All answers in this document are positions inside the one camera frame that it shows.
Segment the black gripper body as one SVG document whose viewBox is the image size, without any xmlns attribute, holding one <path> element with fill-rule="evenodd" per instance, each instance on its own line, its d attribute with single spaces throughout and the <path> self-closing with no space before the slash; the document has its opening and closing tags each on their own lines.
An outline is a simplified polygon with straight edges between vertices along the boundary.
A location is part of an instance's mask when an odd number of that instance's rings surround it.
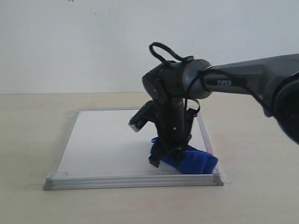
<svg viewBox="0 0 299 224">
<path fill-rule="evenodd" d="M 184 106 L 182 98 L 170 98 L 163 103 L 153 101 L 157 115 L 157 133 L 167 151 L 184 148 L 191 138 L 193 119 L 198 110 Z"/>
</svg>

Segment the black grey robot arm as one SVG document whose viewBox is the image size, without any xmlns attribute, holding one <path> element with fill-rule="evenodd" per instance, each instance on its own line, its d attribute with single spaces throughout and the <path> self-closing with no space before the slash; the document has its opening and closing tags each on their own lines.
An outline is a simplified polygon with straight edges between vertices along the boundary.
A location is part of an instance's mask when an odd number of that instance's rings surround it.
<svg viewBox="0 0 299 224">
<path fill-rule="evenodd" d="M 205 99 L 213 92 L 251 95 L 273 117 L 282 131 L 299 141 L 299 56 L 273 56 L 237 63 L 211 65 L 204 59 L 166 61 L 142 77 L 152 98 L 159 136 L 151 165 L 170 155 L 182 160 L 191 137 L 191 110 L 187 100 Z"/>
</svg>

